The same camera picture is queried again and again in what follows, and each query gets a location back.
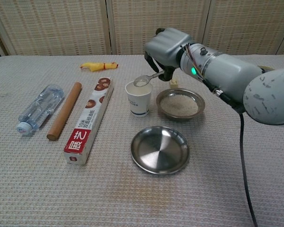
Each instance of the wire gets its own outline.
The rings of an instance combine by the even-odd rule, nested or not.
[[[199,69],[198,69],[198,67],[197,67],[197,65],[196,65],[196,62],[195,62],[195,60],[194,60],[194,58],[193,58],[193,56],[192,56],[192,54],[191,54],[191,52],[190,52],[189,44],[185,45],[185,51],[186,51],[186,55],[190,58],[190,60],[191,60],[192,63],[193,63],[193,66],[194,66],[194,68],[195,68],[195,70],[196,70],[196,72],[197,72],[197,76],[198,76],[201,80],[203,80],[204,78],[203,78],[202,74],[200,73],[200,71],[199,71]]]
[[[254,213],[254,210],[251,205],[251,200],[249,196],[248,184],[247,184],[247,176],[246,176],[246,168],[245,168],[245,161],[244,161],[244,151],[243,151],[243,134],[244,134],[244,117],[243,114],[239,114],[241,120],[241,129],[240,129],[240,154],[241,154],[241,163],[242,163],[242,172],[243,172],[243,180],[244,180],[244,187],[245,187],[245,194],[248,202],[249,211],[251,214],[252,221],[254,226],[257,227],[257,220]]]

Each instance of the paper cup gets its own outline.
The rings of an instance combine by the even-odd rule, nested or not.
[[[135,117],[144,117],[148,114],[152,85],[149,83],[143,87],[136,87],[133,81],[125,86],[127,92],[129,107]]]

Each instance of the metal spoon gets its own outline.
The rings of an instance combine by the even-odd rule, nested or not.
[[[136,87],[143,87],[147,85],[151,79],[156,78],[162,74],[164,74],[164,71],[160,71],[151,76],[147,76],[147,75],[139,76],[137,79],[134,80],[133,85],[135,85]]]

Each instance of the rolling pin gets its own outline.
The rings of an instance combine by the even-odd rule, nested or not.
[[[76,82],[72,87],[71,92],[67,96],[64,105],[62,106],[58,116],[56,117],[56,120],[54,121],[51,129],[47,133],[46,137],[49,140],[55,141],[60,137],[65,122],[68,116],[70,115],[72,107],[75,105],[76,100],[80,94],[81,88],[82,84],[80,84],[79,82]]]

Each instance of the rice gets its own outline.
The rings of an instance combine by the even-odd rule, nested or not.
[[[191,116],[198,112],[197,103],[185,95],[167,96],[161,100],[160,106],[167,113],[181,117]]]
[[[143,81],[143,80],[140,80],[140,81],[138,81],[138,82],[136,83],[136,86],[137,86],[137,87],[143,87],[143,86],[145,86],[145,85],[147,85],[147,82],[145,82],[145,81]]]

